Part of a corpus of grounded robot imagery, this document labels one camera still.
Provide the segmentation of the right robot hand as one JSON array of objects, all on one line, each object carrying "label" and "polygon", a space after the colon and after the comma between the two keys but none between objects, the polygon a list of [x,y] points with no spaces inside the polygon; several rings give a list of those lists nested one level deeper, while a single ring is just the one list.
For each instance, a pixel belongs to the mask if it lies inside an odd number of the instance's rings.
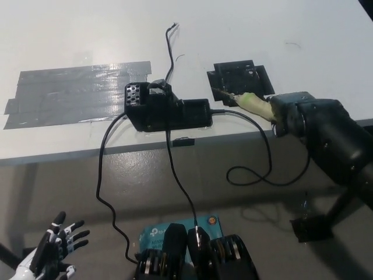
[{"label": "right robot hand", "polygon": [[303,100],[312,99],[315,98],[308,92],[277,94],[268,98],[275,118],[272,121],[272,131],[276,137],[283,137],[288,134],[287,116],[290,107]]}]

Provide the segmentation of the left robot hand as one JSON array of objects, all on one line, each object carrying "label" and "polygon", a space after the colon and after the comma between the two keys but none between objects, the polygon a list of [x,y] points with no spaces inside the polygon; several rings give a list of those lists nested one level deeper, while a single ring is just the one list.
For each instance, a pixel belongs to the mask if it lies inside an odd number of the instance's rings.
[{"label": "left robot hand", "polygon": [[52,221],[49,228],[37,246],[30,270],[35,279],[71,279],[76,272],[72,264],[65,264],[64,259],[77,249],[88,244],[85,238],[89,230],[74,234],[74,231],[82,227],[83,220],[62,228],[66,218],[64,211],[60,212]]}]

